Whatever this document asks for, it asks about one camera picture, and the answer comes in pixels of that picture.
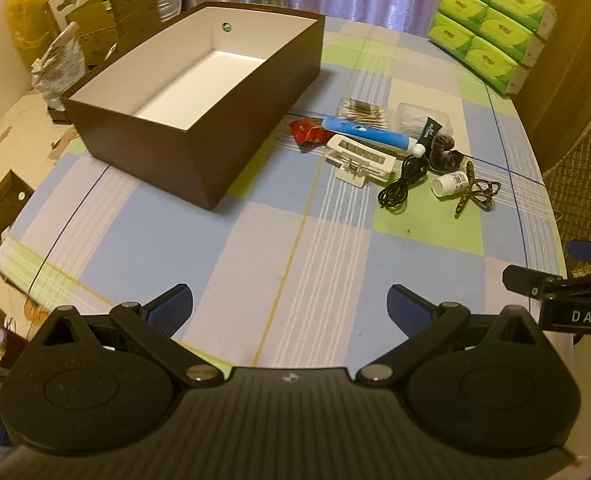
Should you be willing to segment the leopard print hair band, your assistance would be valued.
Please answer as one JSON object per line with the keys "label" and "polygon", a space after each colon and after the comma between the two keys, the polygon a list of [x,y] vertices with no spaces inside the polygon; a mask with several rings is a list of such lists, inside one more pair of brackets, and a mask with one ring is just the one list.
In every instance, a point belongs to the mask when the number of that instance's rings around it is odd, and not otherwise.
{"label": "leopard print hair band", "polygon": [[501,191],[501,182],[480,179],[475,175],[471,160],[468,160],[466,165],[466,176],[468,184],[456,206],[456,218],[461,216],[468,203],[473,203],[483,211],[491,211],[494,197]]}

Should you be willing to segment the clear bag cotton swabs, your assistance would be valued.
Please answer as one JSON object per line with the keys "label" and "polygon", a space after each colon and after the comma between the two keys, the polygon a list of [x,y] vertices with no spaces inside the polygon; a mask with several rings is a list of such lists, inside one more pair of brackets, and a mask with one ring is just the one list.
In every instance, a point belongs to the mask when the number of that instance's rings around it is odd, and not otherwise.
{"label": "clear bag cotton swabs", "polygon": [[355,99],[341,101],[338,106],[337,116],[364,126],[379,129],[389,128],[390,112],[388,108],[366,101]]}

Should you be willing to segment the blue white tube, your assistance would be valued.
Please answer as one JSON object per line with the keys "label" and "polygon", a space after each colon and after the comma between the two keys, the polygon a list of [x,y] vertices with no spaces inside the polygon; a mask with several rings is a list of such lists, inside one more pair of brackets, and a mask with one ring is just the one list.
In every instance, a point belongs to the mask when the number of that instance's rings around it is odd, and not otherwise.
{"label": "blue white tube", "polygon": [[421,157],[427,153],[425,145],[404,133],[364,126],[338,117],[324,117],[321,120],[321,126],[343,136],[350,136],[358,142],[371,143],[381,150],[406,152],[415,157]]}

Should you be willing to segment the brown box white interior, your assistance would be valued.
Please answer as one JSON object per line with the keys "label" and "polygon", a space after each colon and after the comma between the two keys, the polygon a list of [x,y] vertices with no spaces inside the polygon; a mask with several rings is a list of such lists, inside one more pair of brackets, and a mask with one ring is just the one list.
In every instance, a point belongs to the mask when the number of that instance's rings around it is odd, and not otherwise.
{"label": "brown box white interior", "polygon": [[62,96],[94,157],[214,208],[320,73],[324,15],[204,2]]}

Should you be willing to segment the yellow plastic bag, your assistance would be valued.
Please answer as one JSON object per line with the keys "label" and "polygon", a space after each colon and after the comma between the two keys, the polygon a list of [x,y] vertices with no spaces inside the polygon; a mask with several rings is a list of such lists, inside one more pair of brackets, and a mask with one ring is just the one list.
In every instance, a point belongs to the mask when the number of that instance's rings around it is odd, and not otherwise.
{"label": "yellow plastic bag", "polygon": [[6,21],[12,43],[23,65],[30,68],[54,41],[53,19],[47,10],[49,0],[7,0]]}

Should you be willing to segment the checkered tablecloth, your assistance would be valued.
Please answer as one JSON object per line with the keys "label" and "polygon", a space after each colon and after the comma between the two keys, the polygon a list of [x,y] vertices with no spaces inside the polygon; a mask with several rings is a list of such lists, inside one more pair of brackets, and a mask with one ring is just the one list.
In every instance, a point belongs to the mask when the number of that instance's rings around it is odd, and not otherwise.
{"label": "checkered tablecloth", "polygon": [[321,148],[277,127],[233,186],[204,210],[70,144],[0,248],[0,272],[39,309],[102,313],[187,284],[196,307],[177,338],[218,364],[357,370],[403,340],[385,308],[401,283],[433,301],[496,313],[516,301],[501,274],[516,263],[565,270],[553,208],[531,144],[502,98],[429,41],[331,18],[302,116],[347,99],[446,114],[479,177],[501,183],[492,210],[433,195],[399,211],[376,184],[335,176]]}

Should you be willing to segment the cardboard boxes pile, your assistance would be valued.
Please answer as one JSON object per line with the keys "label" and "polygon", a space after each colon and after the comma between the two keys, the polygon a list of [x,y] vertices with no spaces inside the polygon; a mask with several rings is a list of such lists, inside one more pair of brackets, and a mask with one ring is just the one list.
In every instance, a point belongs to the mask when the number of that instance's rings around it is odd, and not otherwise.
{"label": "cardboard boxes pile", "polygon": [[186,0],[48,0],[58,30],[78,25],[78,40],[87,66],[104,62],[111,52],[131,47],[156,32],[187,8]]}

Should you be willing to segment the green tissue pack stack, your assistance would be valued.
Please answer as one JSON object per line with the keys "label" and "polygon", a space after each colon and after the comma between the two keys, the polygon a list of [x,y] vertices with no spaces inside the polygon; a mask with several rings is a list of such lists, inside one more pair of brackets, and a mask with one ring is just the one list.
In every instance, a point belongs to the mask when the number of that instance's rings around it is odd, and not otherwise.
{"label": "green tissue pack stack", "polygon": [[427,36],[498,93],[515,96],[556,22],[544,0],[440,0]]}

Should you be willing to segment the clear plastic packet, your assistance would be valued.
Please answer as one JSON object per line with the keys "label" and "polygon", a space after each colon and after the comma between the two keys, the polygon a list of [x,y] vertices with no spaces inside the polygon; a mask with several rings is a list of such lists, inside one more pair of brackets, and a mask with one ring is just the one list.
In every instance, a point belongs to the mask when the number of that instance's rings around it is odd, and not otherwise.
{"label": "clear plastic packet", "polygon": [[433,110],[425,106],[409,103],[399,103],[390,115],[390,128],[392,131],[407,134],[418,139],[425,128],[427,119],[437,122],[442,133],[452,136],[453,128],[448,114],[440,110]]}

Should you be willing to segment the wicker chair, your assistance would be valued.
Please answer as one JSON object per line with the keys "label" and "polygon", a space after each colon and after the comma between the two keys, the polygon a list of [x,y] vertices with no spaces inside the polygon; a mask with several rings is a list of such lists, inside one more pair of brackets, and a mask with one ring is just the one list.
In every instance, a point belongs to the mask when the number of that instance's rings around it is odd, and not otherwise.
{"label": "wicker chair", "polygon": [[562,244],[591,242],[591,128],[545,173]]}

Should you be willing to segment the white pill bottle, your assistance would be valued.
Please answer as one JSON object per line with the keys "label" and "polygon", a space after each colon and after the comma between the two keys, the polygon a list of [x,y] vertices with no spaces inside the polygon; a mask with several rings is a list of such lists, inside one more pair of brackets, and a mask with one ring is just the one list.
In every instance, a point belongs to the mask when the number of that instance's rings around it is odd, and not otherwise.
{"label": "white pill bottle", "polygon": [[431,191],[437,198],[455,196],[465,192],[469,185],[469,178],[465,171],[454,171],[434,179]]}

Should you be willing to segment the dark brown scrunchie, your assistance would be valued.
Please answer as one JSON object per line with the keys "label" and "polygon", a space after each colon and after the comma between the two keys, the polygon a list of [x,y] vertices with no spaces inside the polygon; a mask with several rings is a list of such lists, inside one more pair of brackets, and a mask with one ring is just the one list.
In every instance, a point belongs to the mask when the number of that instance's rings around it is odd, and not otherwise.
{"label": "dark brown scrunchie", "polygon": [[465,155],[457,151],[452,136],[438,133],[431,142],[429,151],[430,169],[437,174],[449,174],[460,170]]}

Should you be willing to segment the white crumpled plastic bag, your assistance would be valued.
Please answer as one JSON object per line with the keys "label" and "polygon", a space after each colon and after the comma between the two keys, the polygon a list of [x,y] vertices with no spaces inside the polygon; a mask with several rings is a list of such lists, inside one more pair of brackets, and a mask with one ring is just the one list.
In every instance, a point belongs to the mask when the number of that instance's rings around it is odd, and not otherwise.
{"label": "white crumpled plastic bag", "polygon": [[72,84],[86,74],[86,62],[76,32],[79,25],[72,22],[49,45],[41,58],[31,65],[31,84],[47,106],[64,111],[62,96]]}

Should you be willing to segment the small brown box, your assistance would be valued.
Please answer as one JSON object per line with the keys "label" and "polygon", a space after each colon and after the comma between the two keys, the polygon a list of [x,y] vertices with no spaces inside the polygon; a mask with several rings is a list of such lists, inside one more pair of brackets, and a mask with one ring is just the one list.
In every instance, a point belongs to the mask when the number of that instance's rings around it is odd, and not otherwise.
{"label": "small brown box", "polygon": [[0,180],[0,245],[3,232],[12,226],[32,195],[33,188],[12,170]]}

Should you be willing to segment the red snack packet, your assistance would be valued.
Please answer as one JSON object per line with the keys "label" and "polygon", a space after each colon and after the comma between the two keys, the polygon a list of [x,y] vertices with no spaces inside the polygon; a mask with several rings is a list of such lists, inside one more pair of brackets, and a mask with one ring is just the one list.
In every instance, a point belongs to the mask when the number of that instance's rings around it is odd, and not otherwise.
{"label": "red snack packet", "polygon": [[290,122],[289,129],[295,143],[300,148],[326,145],[333,137],[333,133],[323,128],[319,122],[314,122],[313,119],[305,117]]}

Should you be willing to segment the dark green small tube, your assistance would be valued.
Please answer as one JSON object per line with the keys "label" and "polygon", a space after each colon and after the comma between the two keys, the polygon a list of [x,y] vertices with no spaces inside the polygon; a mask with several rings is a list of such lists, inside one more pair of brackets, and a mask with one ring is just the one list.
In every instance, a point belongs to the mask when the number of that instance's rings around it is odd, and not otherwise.
{"label": "dark green small tube", "polygon": [[427,150],[431,148],[433,139],[442,129],[440,122],[435,119],[428,117],[425,121],[425,125],[422,128],[421,135],[418,138],[418,143],[423,145]]}

